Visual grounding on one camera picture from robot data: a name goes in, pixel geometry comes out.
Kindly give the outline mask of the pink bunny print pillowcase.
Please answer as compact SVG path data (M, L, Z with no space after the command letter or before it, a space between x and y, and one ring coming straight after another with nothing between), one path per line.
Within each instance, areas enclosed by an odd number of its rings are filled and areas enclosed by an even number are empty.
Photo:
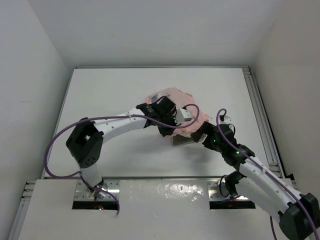
M160 97L167 96L172 102L176 104L177 108L182 108L188 104L196 104L195 99L192 94L183 92L176 87L169 87L160 91L157 91L149 96L147 96L142 103L152 104L156 102ZM180 135L186 138L190 138L191 134L197 131L204 122L212 122L213 118L204 112L200 111L199 117L196 122L186 128L175 129L173 135L170 137L175 137Z

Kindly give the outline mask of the grey pillow with orange flowers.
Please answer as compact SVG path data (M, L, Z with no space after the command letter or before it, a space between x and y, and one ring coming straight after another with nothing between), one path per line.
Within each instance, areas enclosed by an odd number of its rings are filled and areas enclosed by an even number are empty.
M192 143L195 143L195 141L191 137L185 137L177 134L171 138L171 144L174 147L183 146L183 145L192 144Z

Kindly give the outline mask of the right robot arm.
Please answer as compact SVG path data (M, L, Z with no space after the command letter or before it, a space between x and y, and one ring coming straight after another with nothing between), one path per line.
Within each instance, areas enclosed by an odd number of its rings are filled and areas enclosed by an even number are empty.
M304 240L320 227L318 199L290 187L262 164L247 146L237 143L228 124L204 122L191 138L198 142L205 135L205 148L219 152L235 169L226 175L221 193L248 198L263 209L279 225L290 240Z

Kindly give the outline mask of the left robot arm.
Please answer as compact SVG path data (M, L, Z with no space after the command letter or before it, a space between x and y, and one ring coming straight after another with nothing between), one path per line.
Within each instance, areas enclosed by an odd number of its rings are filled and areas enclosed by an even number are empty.
M65 144L76 160L84 181L92 187L98 187L103 183L97 161L102 146L107 141L149 126L157 126L160 134L167 136L173 133L172 126L178 127L182 123L178 118L176 104L166 96L154 103L139 104L130 111L117 115L115 119L83 120L86 122L74 128Z

